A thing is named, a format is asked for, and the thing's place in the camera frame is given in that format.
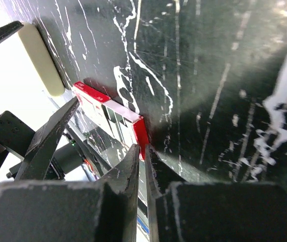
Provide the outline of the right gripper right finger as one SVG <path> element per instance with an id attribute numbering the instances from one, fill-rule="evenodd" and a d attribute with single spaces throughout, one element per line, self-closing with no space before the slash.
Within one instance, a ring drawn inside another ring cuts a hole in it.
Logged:
<path id="1" fill-rule="evenodd" d="M 287 241 L 287 192 L 274 183 L 185 181 L 145 148 L 151 241 Z"/>

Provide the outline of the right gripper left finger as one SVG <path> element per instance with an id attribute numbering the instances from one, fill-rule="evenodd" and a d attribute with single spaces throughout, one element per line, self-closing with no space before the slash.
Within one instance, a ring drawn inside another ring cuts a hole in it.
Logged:
<path id="1" fill-rule="evenodd" d="M 103 177 L 0 184 L 0 241 L 135 241 L 138 145 Z"/>

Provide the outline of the white stapler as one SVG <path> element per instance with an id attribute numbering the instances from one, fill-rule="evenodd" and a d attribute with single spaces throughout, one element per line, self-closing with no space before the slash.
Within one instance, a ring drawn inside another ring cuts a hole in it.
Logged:
<path id="1" fill-rule="evenodd" d="M 18 31 L 18 36 L 46 92 L 51 97 L 63 95 L 65 86 L 37 28 L 33 24 L 24 22 L 23 27 Z"/>

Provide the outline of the staple box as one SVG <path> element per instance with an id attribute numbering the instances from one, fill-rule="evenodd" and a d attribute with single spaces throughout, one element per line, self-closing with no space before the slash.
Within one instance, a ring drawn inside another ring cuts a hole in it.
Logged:
<path id="1" fill-rule="evenodd" d="M 145 159 L 145 147 L 149 140 L 143 116 L 82 82 L 73 85 L 73 92 L 91 121 L 123 145 L 139 145 L 140 159 Z"/>

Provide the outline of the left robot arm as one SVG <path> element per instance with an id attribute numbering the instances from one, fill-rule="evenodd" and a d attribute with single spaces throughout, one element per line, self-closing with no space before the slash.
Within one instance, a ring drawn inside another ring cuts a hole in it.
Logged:
<path id="1" fill-rule="evenodd" d="M 50 96 L 63 95 L 65 87 L 48 53 L 48 50 L 37 30 L 29 23 L 13 21 L 0 27 L 0 43 L 17 33 L 27 51 L 35 69 L 40 76 Z M 42 132 L 46 131 L 43 126 L 39 132 L 33 131 L 15 115 L 5 111 L 0 115 L 0 167 L 8 153 L 13 153 L 21 159 L 28 155 L 31 149 L 41 143 Z M 63 179 L 82 163 L 78 158 L 75 143 L 67 144 L 53 154 L 45 179 Z"/>

